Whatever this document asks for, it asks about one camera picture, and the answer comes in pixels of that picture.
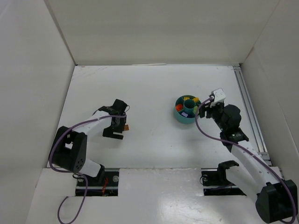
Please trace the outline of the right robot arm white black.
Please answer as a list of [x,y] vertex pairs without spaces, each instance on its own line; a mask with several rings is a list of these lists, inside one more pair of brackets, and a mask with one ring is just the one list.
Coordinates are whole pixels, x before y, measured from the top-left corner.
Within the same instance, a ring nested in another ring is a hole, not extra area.
[[220,185],[237,186],[255,204],[260,218],[267,224],[280,221],[292,224],[298,214],[298,189],[292,180],[281,178],[261,159],[247,135],[240,128],[240,109],[235,105],[214,104],[207,99],[199,105],[195,118],[212,118],[220,128],[220,141],[238,159],[222,162],[217,167]]

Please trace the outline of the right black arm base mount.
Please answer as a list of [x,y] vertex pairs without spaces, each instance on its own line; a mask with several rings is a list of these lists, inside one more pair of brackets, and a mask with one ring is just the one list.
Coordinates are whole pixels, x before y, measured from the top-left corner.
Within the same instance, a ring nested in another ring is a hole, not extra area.
[[226,171],[238,166],[235,161],[225,161],[219,163],[217,168],[202,168],[199,182],[203,186],[204,196],[246,196],[226,179]]

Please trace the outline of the orange cone lego piece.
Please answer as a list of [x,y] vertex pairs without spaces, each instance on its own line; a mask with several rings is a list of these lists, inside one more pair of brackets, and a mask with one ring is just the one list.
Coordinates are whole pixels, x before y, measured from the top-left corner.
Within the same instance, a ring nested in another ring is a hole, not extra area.
[[178,104],[176,105],[176,110],[179,112],[183,109],[183,105],[182,104]]

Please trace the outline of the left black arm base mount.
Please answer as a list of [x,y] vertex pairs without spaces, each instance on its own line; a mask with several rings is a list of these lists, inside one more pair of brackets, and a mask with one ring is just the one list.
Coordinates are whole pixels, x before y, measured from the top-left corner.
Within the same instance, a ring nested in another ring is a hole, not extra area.
[[97,174],[92,177],[84,174],[85,178],[73,174],[72,177],[76,179],[75,196],[118,196],[120,170],[117,168],[105,169],[103,165]]

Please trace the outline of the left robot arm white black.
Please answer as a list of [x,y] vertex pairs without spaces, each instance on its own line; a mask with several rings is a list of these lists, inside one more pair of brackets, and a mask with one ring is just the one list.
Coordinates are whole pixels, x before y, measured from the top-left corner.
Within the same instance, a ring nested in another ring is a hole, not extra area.
[[127,107],[124,101],[116,99],[112,106],[102,106],[87,120],[58,128],[48,158],[51,169],[77,174],[88,182],[100,184],[105,177],[105,167],[87,158],[88,141],[99,133],[122,140]]

